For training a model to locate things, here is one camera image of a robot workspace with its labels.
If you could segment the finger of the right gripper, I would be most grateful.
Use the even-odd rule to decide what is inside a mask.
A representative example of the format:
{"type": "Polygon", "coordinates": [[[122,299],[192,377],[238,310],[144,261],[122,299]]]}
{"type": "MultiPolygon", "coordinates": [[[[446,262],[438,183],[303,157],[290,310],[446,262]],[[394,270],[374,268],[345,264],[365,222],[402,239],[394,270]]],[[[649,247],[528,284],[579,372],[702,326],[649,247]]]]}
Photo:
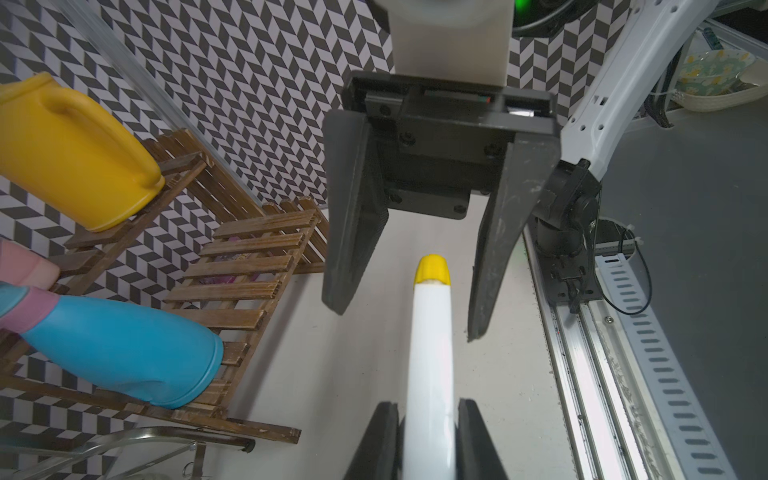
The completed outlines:
{"type": "Polygon", "coordinates": [[[389,219],[374,129],[365,114],[333,110],[323,123],[328,254],[322,301],[345,313],[389,219]]]}
{"type": "Polygon", "coordinates": [[[469,299],[467,340],[489,327],[514,247],[561,158],[555,136],[519,133],[507,150],[480,223],[469,299]]]}

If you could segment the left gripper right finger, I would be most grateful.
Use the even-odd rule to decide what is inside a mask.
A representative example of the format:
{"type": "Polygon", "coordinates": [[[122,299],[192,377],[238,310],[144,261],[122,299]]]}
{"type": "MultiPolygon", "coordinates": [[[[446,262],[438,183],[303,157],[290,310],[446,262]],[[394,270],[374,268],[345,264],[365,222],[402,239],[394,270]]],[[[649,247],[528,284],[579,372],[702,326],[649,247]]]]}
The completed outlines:
{"type": "Polygon", "coordinates": [[[459,400],[456,466],[458,479],[508,479],[479,407],[472,399],[459,400]]]}

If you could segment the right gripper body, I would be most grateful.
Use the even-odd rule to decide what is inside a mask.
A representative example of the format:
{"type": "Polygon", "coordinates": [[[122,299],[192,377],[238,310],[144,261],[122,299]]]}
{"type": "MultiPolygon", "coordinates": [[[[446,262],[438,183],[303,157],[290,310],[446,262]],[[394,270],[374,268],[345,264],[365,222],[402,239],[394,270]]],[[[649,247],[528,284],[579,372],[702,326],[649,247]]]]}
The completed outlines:
{"type": "Polygon", "coordinates": [[[473,192],[528,216],[560,160],[544,92],[354,71],[340,111],[340,205],[450,219],[473,192]]]}

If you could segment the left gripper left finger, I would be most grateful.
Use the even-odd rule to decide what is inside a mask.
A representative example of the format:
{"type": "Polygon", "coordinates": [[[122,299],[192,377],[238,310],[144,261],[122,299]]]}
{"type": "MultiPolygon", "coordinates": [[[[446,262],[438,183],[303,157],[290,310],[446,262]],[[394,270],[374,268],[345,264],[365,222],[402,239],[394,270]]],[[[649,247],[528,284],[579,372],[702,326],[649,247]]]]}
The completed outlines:
{"type": "Polygon", "coordinates": [[[398,405],[380,402],[343,479],[398,479],[400,465],[401,421],[398,405]]]}

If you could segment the yellow spray bottle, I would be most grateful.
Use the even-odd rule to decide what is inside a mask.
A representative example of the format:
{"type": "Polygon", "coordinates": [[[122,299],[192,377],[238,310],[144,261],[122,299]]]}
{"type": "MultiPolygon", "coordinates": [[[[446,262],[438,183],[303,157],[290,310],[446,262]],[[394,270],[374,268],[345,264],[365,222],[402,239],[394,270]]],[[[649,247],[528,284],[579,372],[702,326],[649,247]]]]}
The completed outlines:
{"type": "Polygon", "coordinates": [[[414,278],[402,477],[456,477],[451,278],[436,254],[414,278]]]}

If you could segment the blue spray bottle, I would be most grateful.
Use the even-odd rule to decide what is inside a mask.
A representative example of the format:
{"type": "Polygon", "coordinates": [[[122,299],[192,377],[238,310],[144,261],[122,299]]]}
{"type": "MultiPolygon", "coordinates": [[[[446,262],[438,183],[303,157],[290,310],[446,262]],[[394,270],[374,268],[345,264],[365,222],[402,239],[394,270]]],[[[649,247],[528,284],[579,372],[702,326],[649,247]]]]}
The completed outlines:
{"type": "Polygon", "coordinates": [[[1,326],[98,387],[168,409],[197,398],[224,354],[218,335],[166,311],[9,283],[1,326]]]}

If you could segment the yellow watering can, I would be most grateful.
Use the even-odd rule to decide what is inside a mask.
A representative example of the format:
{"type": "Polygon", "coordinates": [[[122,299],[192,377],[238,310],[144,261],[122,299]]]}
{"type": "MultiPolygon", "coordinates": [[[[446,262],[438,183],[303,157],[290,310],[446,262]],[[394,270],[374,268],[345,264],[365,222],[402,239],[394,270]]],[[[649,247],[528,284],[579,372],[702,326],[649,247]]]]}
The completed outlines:
{"type": "Polygon", "coordinates": [[[1,87],[1,174],[91,232],[122,223],[165,185],[117,119],[48,73],[1,87]]]}

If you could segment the pink spray bottle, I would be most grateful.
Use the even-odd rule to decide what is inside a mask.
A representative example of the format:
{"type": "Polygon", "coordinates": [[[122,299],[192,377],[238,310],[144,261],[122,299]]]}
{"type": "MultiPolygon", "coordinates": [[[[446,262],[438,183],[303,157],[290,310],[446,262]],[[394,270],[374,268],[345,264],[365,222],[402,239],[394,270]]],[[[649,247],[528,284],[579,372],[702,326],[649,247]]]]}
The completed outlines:
{"type": "Polygon", "coordinates": [[[50,289],[60,268],[12,241],[1,240],[1,281],[15,286],[50,289]]]}

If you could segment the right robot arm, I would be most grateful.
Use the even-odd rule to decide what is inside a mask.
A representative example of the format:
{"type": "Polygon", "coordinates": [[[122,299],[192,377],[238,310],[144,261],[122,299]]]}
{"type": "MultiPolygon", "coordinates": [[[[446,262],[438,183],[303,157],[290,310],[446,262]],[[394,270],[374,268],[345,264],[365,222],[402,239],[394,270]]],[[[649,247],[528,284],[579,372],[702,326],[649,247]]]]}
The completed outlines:
{"type": "Polygon", "coordinates": [[[506,84],[509,43],[552,37],[588,1],[372,1],[393,73],[354,71],[323,121],[331,216],[322,299],[351,303],[393,209],[481,220],[468,336],[487,331],[524,227],[537,221],[572,310],[596,295],[594,231],[602,178],[631,119],[712,1],[640,1],[565,125],[553,95],[506,84]]]}

